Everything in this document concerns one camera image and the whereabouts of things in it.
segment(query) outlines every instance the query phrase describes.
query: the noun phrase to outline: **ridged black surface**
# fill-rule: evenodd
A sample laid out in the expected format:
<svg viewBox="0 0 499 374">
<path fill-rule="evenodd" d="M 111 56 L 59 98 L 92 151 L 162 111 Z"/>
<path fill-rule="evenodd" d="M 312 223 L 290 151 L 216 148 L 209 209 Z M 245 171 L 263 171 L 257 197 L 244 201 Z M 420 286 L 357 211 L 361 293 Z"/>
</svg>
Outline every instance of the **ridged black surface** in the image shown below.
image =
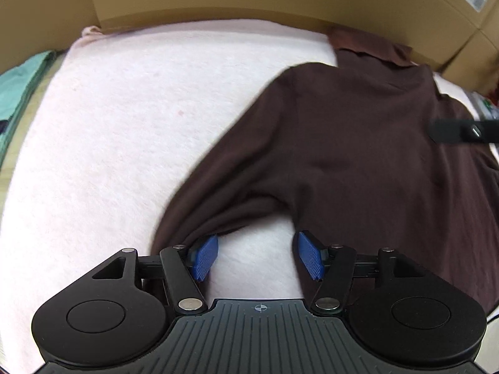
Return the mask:
<svg viewBox="0 0 499 374">
<path fill-rule="evenodd" d="M 408 374 L 368 354 L 337 318 L 320 318 L 300 300 L 219 300 L 202 316 L 183 317 L 155 350 L 95 374 Z M 54 363 L 39 374 L 89 374 Z M 433 374 L 483 374 L 472 363 Z"/>
</svg>

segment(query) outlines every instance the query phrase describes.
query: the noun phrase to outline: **blue gripper pad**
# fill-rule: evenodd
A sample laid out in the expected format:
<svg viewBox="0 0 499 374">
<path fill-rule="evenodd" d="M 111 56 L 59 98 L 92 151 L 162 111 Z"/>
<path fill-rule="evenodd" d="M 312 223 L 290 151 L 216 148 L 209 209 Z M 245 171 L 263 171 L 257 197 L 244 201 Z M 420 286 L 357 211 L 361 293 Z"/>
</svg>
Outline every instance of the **blue gripper pad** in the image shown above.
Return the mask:
<svg viewBox="0 0 499 374">
<path fill-rule="evenodd" d="M 191 275 L 196 281 L 204 281 L 211 265 L 218 256 L 218 236 L 213 235 L 196 251 Z"/>
<path fill-rule="evenodd" d="M 320 257 L 320 250 L 305 236 L 303 232 L 298 234 L 298 254 L 305 267 L 314 280 L 324 277 L 324 266 Z"/>
</svg>

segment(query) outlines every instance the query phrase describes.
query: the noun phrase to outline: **silver rivet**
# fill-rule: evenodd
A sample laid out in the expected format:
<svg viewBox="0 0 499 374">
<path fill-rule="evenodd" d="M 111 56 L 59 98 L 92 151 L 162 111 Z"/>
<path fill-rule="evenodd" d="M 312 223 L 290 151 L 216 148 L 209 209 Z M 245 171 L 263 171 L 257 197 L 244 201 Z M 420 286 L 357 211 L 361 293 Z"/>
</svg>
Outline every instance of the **silver rivet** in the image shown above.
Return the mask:
<svg viewBox="0 0 499 374">
<path fill-rule="evenodd" d="M 473 132 L 473 135 L 475 135 L 475 137 L 480 137 L 482 135 L 482 132 L 476 125 L 471 125 L 471 132 Z"/>
<path fill-rule="evenodd" d="M 179 308 L 184 311 L 195 311 L 203 306 L 203 301 L 197 298 L 184 298 L 179 302 Z"/>
<path fill-rule="evenodd" d="M 323 311 L 333 311 L 340 306 L 340 302 L 336 298 L 319 298 L 315 301 L 315 306 Z"/>
</svg>

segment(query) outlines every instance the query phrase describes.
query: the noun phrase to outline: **green towel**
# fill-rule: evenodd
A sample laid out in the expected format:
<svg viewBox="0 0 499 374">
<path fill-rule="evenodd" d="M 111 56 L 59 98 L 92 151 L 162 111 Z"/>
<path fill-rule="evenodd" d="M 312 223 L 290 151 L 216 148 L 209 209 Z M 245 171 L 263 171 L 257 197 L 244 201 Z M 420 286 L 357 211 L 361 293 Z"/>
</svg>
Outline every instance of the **green towel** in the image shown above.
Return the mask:
<svg viewBox="0 0 499 374">
<path fill-rule="evenodd" d="M 29 98 L 55 58 L 54 51 L 42 52 L 0 74 L 0 121 L 8 120 L 7 127 L 0 135 L 0 165 Z"/>
</svg>

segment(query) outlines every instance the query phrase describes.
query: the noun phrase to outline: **crosshair marking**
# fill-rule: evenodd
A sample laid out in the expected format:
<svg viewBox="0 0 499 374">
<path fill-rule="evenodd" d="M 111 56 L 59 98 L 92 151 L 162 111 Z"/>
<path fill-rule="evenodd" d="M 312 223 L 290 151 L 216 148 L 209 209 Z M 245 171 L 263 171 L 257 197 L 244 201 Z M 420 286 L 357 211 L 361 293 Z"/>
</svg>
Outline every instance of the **crosshair marking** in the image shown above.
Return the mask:
<svg viewBox="0 0 499 374">
<path fill-rule="evenodd" d="M 258 304 L 256 307 L 254 307 L 256 309 L 256 311 L 262 313 L 262 312 L 265 312 L 268 307 L 264 304 Z"/>
</svg>

